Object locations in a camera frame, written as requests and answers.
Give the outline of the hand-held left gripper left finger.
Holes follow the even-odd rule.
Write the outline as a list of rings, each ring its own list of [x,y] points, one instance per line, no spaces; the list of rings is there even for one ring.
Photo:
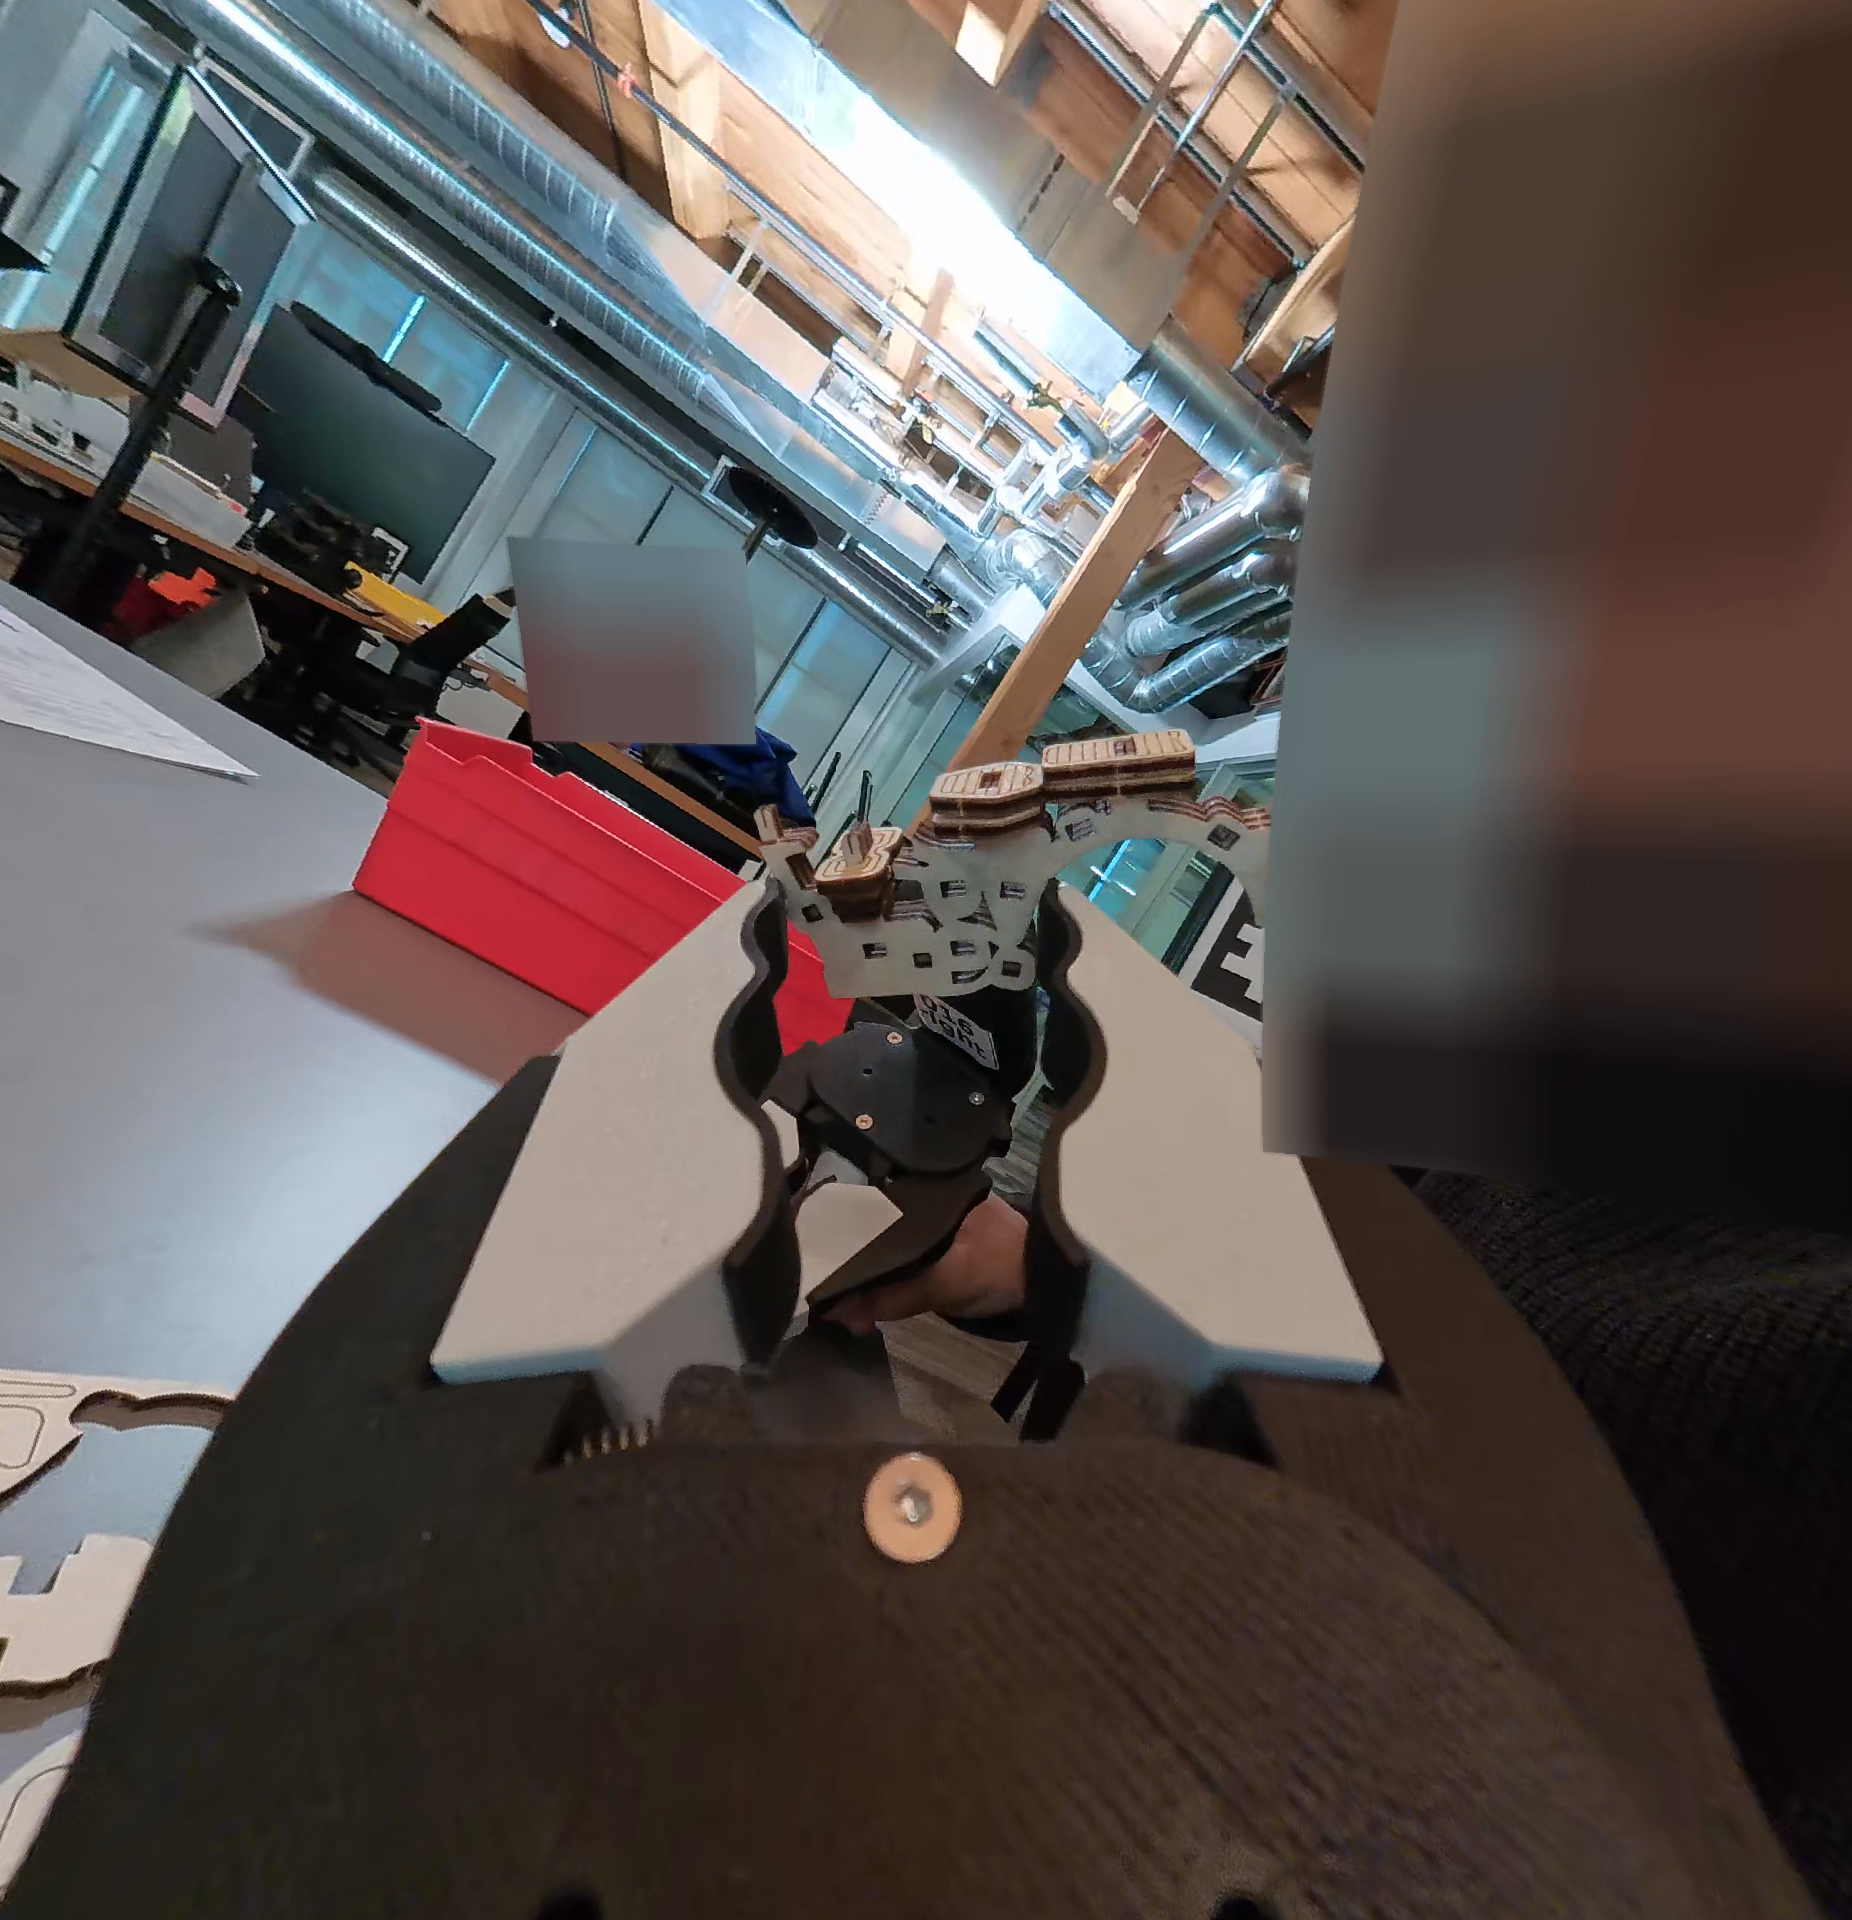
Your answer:
[[[683,1370],[773,1360],[802,1276],[764,1105],[787,960],[780,886],[747,882],[562,1043],[438,1380],[589,1376],[613,1420],[651,1420]]]

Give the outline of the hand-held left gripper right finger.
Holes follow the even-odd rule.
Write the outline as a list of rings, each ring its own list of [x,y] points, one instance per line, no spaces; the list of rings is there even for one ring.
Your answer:
[[[1084,1380],[1368,1383],[1384,1352],[1313,1186],[1266,1147],[1250,1041],[1068,884],[1036,915],[1054,1101],[1027,1325]]]

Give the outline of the wooden puzzle model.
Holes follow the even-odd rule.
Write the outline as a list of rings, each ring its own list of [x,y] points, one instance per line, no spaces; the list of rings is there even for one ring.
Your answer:
[[[851,821],[819,848],[773,805],[754,826],[830,996],[957,998],[1031,988],[1039,898],[1094,851],[1180,843],[1263,886],[1269,812],[1195,787],[1186,731],[1115,731],[943,772],[913,828]]]

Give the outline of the person's right hand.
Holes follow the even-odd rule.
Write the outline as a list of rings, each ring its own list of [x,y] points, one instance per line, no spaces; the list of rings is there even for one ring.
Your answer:
[[[936,1316],[988,1324],[1019,1312],[1025,1295],[1027,1220],[997,1193],[962,1220],[937,1260],[912,1276],[854,1294],[817,1312],[823,1325],[865,1333]]]

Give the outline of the black and white marker sign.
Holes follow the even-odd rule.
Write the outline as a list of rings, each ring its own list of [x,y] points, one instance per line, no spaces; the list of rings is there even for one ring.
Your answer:
[[[1188,948],[1178,977],[1208,1009],[1253,1047],[1263,1043],[1263,927],[1245,884],[1216,871],[1225,888],[1212,896],[1210,914]]]

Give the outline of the red plastic bin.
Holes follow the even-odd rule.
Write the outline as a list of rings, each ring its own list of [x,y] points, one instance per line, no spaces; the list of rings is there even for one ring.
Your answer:
[[[526,744],[420,722],[353,889],[584,1015],[742,877]]]

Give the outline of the slanted wooden beam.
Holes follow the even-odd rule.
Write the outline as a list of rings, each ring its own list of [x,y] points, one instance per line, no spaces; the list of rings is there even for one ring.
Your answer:
[[[1202,467],[1203,455],[1186,439],[1167,428],[1156,428],[1127,483],[1099,518],[1076,561],[1025,526],[991,535],[972,549],[968,565],[986,585],[1025,585],[1039,600],[1041,611],[957,747],[942,753],[952,738],[952,728],[942,728],[942,738],[931,747],[937,761],[919,759],[910,786],[888,803],[886,817],[898,817],[915,829],[924,826],[925,793],[939,772],[1019,756],[1137,561],[1172,523],[1182,496]]]

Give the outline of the black office chair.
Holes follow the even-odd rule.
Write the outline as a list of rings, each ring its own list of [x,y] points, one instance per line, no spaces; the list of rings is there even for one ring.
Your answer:
[[[362,714],[368,723],[409,731],[436,716],[438,699],[452,674],[481,652],[514,618],[516,591],[470,596],[452,613],[403,643],[388,670],[368,670]]]

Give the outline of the white printed paper sheet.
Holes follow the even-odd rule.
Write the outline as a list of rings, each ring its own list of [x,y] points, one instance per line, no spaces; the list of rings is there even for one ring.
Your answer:
[[[1,603],[0,723],[223,779],[258,777]]]

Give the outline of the wooden puzzle sheet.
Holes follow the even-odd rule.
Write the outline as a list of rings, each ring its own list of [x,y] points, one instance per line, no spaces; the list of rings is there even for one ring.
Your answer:
[[[119,1407],[157,1425],[217,1422],[235,1387],[119,1373],[0,1365],[0,1503],[62,1463],[82,1417]],[[97,1675],[118,1641],[152,1545],[131,1534],[90,1531],[50,1581],[23,1593],[18,1553],[0,1553],[0,1691],[51,1694]],[[82,1744],[73,1730],[20,1760],[0,1780],[0,1906],[45,1824]]]

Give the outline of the black computer monitor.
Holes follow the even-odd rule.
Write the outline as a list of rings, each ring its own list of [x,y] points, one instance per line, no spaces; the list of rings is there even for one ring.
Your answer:
[[[416,384],[317,313],[276,306],[229,414],[273,506],[312,496],[389,535],[403,574],[431,575],[496,459],[420,403]]]

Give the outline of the silver-backed computer monitor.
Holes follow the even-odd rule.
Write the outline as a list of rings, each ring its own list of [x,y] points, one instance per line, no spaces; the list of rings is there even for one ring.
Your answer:
[[[314,207],[190,64],[166,83],[59,337],[149,394],[191,324],[208,345],[177,408],[220,426]]]

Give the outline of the long silver ventilation duct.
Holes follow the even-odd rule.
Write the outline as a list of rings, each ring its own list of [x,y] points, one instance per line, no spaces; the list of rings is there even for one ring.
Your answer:
[[[946,537],[843,430],[837,363],[407,3],[176,1],[176,28],[383,192],[613,356],[830,539],[789,552],[915,662],[948,646],[917,584]]]

